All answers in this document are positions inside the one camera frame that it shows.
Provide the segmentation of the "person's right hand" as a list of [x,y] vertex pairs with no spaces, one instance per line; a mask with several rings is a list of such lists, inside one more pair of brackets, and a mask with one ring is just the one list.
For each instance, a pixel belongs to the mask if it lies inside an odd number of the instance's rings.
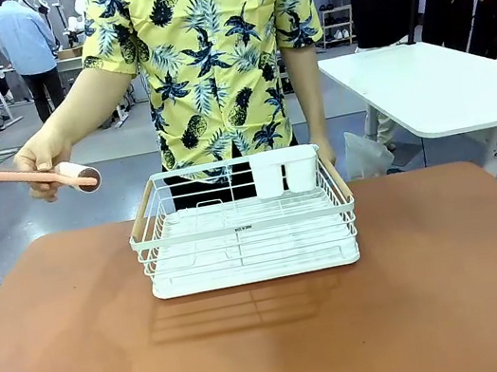
[[[52,172],[55,165],[69,161],[72,144],[58,130],[45,127],[35,133],[27,143],[16,153],[14,158],[17,170],[20,172]],[[57,200],[58,183],[32,182],[30,196],[47,202]]]

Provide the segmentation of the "person's left hand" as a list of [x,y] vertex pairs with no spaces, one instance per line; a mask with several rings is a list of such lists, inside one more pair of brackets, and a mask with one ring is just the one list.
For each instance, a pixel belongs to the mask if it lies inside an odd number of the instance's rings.
[[336,164],[336,154],[332,148],[332,145],[328,138],[326,137],[317,137],[311,140],[311,144],[317,146],[317,155],[319,159],[324,164],[335,165]]

